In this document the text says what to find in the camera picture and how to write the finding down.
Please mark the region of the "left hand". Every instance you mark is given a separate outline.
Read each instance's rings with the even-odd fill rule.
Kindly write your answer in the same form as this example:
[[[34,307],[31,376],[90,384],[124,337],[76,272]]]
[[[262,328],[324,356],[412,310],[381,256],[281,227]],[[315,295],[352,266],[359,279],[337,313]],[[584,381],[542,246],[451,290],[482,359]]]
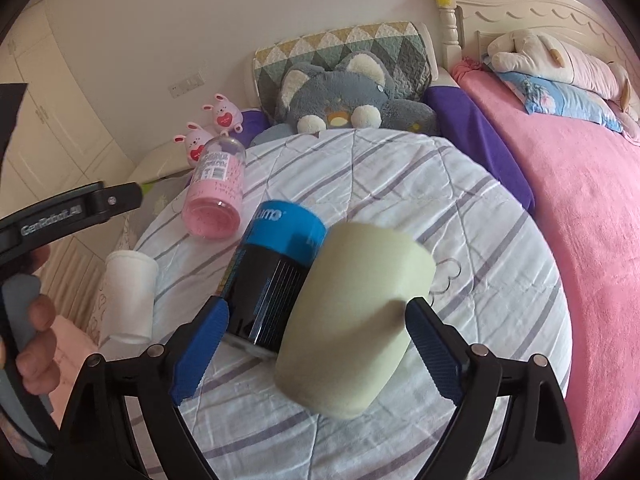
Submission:
[[[56,318],[53,301],[40,294],[28,307],[29,321],[35,337],[17,356],[15,363],[23,379],[23,386],[34,396],[49,394],[60,383],[61,372],[55,362],[56,336],[52,325]]]

